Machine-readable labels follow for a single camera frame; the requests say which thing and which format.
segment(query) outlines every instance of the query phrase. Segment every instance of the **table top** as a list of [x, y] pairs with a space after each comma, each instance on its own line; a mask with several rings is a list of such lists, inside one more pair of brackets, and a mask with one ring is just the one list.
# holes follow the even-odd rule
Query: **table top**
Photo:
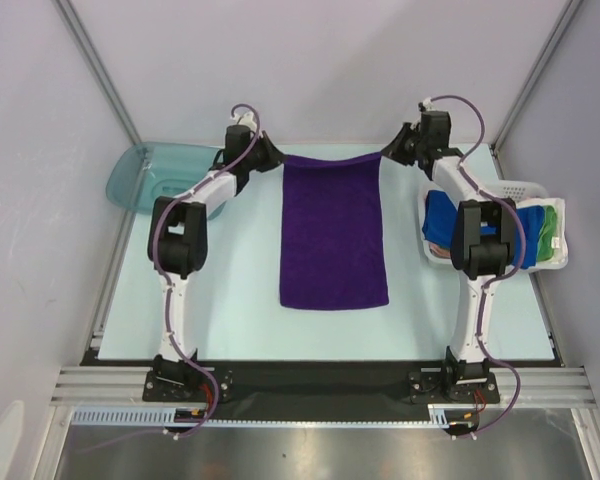
[[[285, 153], [346, 159], [378, 145], [290, 145]], [[468, 160], [485, 182], [497, 180], [491, 152]], [[240, 196], [208, 225], [209, 254], [193, 293], [200, 359], [436, 360], [456, 322], [458, 273], [432, 267], [423, 254], [416, 198], [426, 176], [383, 159], [383, 242], [389, 304], [318, 312], [284, 308], [278, 298], [282, 173], [252, 174]], [[136, 215], [99, 352], [102, 360], [151, 359], [162, 333], [158, 275], [147, 259], [151, 218]], [[494, 300], [491, 353], [509, 360], [551, 360], [553, 350], [531, 279], [505, 281]]]

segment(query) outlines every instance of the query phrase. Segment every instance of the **white laundry basket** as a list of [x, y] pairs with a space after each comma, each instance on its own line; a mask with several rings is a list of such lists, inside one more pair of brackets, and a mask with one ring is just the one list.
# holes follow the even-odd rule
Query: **white laundry basket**
[[[553, 237], [554, 253], [551, 259], [538, 262], [534, 267], [531, 267], [526, 272], [535, 272], [537, 270], [563, 268], [569, 259], [567, 241], [565, 239], [565, 201], [562, 198], [548, 198], [549, 194], [542, 185], [532, 182], [515, 182], [500, 180], [497, 183], [487, 184], [485, 187], [493, 194], [502, 198], [511, 198], [516, 202], [518, 208], [531, 207], [533, 205], [548, 206], [551, 205], [556, 209], [558, 214], [558, 225], [556, 233]], [[418, 192], [418, 219], [420, 222], [420, 239], [422, 248], [427, 260], [435, 267], [453, 268], [451, 259], [440, 258], [431, 252], [429, 242], [424, 238], [422, 226], [426, 215], [426, 199], [431, 190], [442, 189], [433, 182], [426, 182]]]

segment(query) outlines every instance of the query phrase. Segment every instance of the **shiny floor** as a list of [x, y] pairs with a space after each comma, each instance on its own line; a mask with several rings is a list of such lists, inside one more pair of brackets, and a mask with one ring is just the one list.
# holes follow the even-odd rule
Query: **shiny floor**
[[516, 410], [477, 441], [440, 430], [204, 428], [174, 442], [124, 427], [72, 427], [56, 480], [591, 478], [569, 410]]

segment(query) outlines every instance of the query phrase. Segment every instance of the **purple towel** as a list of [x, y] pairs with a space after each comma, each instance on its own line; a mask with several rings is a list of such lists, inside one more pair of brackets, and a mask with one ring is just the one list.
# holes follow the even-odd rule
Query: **purple towel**
[[380, 153], [284, 164], [280, 303], [354, 310], [389, 303], [382, 248]]

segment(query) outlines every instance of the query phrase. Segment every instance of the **white wall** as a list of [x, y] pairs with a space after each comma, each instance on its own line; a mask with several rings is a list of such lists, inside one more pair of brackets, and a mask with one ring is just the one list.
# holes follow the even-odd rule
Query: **white wall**
[[9, 478], [81, 353], [120, 216], [104, 187], [128, 146], [52, 2], [0, 0], [0, 413], [25, 401]]
[[545, 272], [558, 340], [600, 406], [600, 0], [585, 2], [502, 152], [507, 177], [567, 199], [569, 265]]
[[[493, 140], [565, 3], [74, 0], [140, 135], [203, 144], [243, 101], [277, 143], [388, 142], [445, 93]], [[454, 139], [475, 140], [449, 107]]]

